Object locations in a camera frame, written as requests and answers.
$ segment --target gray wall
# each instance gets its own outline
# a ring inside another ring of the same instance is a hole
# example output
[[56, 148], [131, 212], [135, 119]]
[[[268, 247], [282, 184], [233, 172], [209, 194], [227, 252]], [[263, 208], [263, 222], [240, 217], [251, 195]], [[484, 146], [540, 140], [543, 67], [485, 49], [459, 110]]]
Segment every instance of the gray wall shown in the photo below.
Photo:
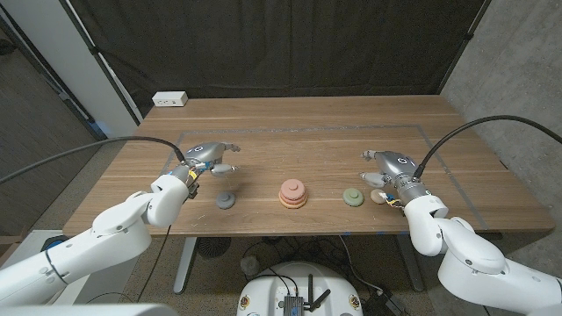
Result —
[[[562, 2], [493, 0], [442, 95], [467, 121], [512, 114], [562, 134]], [[561, 277], [562, 146], [517, 122], [476, 130], [558, 225], [538, 241], [520, 234], [497, 244], [508, 257]]]
[[107, 137], [134, 133], [133, 118], [58, 0], [0, 3]]

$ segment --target black fan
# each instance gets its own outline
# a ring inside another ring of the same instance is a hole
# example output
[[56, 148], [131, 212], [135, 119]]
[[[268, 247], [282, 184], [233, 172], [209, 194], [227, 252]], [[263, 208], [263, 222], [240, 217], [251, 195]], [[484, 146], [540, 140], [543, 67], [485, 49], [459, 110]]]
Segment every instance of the black fan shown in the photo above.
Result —
[[224, 255], [230, 248], [230, 237], [202, 237], [198, 241], [198, 252], [204, 258]]

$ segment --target electrical outlet box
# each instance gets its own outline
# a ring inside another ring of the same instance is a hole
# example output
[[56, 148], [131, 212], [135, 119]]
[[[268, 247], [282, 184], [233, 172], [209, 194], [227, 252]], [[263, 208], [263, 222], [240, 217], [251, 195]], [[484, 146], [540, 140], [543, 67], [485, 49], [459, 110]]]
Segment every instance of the electrical outlet box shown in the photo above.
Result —
[[158, 91], [152, 97], [156, 106], [184, 106], [187, 102], [185, 91]]

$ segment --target black curtain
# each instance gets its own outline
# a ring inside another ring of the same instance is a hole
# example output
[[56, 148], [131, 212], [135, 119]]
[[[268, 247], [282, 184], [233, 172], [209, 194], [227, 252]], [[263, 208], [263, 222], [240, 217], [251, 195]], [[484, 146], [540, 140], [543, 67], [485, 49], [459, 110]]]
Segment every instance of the black curtain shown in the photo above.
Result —
[[483, 0], [72, 0], [143, 116], [189, 97], [435, 94]]

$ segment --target gray disc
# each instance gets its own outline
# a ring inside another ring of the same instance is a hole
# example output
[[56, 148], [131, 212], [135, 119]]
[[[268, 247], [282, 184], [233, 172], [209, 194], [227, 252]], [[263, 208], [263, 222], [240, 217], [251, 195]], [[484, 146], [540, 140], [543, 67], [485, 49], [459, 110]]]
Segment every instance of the gray disc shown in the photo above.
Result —
[[219, 208], [226, 210], [234, 205], [234, 202], [236, 202], [236, 196], [231, 192], [221, 192], [217, 196], [217, 200], [215, 202]]

